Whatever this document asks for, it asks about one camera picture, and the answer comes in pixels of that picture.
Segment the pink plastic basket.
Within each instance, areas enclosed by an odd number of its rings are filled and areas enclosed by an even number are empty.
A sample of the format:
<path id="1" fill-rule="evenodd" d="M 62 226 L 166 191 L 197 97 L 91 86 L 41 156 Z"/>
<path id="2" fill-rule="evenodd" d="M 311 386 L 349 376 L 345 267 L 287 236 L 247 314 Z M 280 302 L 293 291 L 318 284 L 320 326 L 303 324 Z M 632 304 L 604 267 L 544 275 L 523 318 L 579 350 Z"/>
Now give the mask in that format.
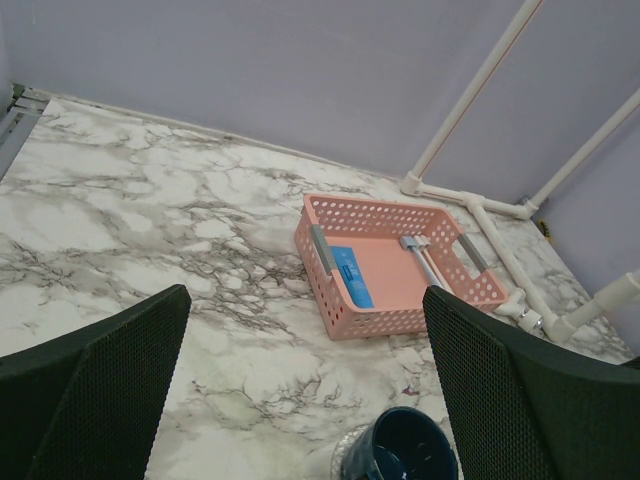
<path id="1" fill-rule="evenodd" d="M 427 277 L 402 249 L 402 236 L 425 235 L 430 254 L 454 295 L 485 313 L 508 299 L 454 217 L 445 209 L 360 198 L 307 194 L 294 234 L 328 336 L 350 340 L 425 331 Z M 330 251 L 354 250 L 371 309 L 356 307 Z"/>

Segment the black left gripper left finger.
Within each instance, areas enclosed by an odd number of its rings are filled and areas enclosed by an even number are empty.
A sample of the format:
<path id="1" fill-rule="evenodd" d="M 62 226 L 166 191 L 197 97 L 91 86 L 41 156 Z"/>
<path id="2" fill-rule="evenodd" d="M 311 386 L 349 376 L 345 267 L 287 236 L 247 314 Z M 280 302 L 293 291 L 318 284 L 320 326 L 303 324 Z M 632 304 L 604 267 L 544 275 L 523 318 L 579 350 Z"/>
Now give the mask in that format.
<path id="1" fill-rule="evenodd" d="M 144 478 L 190 308 L 176 284 L 2 357 L 2 478 Z"/>

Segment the dark blue mug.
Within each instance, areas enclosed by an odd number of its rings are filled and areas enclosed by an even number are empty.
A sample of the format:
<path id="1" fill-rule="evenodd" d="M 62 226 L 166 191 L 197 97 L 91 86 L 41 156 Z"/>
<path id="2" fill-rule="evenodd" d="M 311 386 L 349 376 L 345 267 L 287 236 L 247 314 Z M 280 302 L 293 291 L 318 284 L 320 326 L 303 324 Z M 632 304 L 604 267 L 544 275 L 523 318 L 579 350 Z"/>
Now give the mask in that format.
<path id="1" fill-rule="evenodd" d="M 368 425 L 347 451 L 341 479 L 457 479 L 458 463 L 444 432 L 429 416 L 393 407 Z"/>

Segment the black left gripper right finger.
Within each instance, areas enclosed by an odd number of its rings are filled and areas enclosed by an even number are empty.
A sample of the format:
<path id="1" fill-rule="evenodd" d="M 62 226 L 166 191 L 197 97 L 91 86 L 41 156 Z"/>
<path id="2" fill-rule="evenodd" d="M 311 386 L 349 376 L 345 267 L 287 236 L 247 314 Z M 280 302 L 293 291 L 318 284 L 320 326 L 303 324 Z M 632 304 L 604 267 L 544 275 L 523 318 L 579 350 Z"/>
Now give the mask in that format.
<path id="1" fill-rule="evenodd" d="M 465 478 L 638 478 L 638 360 L 574 353 L 440 287 L 423 310 Z"/>

